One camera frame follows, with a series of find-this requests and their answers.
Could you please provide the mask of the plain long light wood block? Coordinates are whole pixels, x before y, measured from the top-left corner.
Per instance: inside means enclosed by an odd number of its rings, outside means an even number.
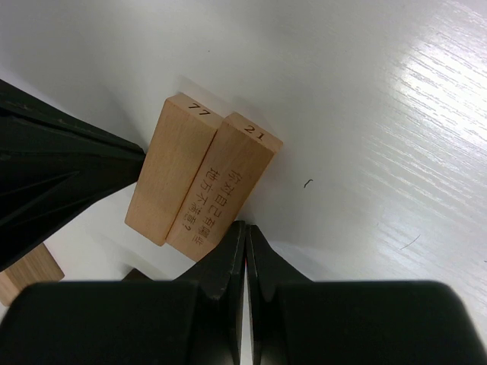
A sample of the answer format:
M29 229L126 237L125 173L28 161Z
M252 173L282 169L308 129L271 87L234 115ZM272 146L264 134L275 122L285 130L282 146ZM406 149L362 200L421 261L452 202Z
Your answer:
M183 93L165 100L126 214L129 227L165 244L222 120Z

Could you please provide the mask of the engraved long light wood block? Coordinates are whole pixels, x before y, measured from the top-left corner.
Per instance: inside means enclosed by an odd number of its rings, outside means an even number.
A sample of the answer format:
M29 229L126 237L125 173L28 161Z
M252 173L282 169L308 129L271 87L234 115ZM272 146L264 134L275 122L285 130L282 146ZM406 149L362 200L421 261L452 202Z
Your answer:
M211 252L282 145L239 113L224 118L166 243L195 262Z

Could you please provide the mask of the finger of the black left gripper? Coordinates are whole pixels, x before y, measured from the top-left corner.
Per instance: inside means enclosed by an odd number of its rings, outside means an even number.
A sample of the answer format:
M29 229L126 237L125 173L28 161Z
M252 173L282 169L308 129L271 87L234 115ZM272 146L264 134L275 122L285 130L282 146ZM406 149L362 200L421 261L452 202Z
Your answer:
M139 177L145 152L1 83L1 268Z

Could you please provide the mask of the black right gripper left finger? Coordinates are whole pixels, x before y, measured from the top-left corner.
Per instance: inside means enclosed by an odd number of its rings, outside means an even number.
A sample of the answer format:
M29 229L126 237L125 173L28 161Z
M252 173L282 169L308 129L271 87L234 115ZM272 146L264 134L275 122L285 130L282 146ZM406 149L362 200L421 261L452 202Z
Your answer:
M239 364L245 274L244 221L235 221L221 242L179 281L198 284L190 364Z

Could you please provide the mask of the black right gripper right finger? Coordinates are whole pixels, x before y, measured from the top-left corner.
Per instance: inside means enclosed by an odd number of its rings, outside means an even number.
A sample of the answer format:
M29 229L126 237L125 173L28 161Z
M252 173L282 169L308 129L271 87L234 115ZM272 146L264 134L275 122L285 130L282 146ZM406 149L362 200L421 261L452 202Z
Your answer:
M246 232L254 364L313 364L310 305L314 282L283 259L256 225Z

